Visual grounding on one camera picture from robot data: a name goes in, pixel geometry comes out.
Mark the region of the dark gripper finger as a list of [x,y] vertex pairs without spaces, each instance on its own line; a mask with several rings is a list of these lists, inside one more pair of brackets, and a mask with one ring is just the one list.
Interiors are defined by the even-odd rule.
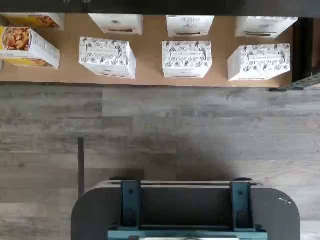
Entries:
[[230,183],[232,221],[235,232],[252,230],[251,184],[245,181]]
[[125,229],[140,229],[141,181],[123,180],[121,182],[122,206],[121,226]]

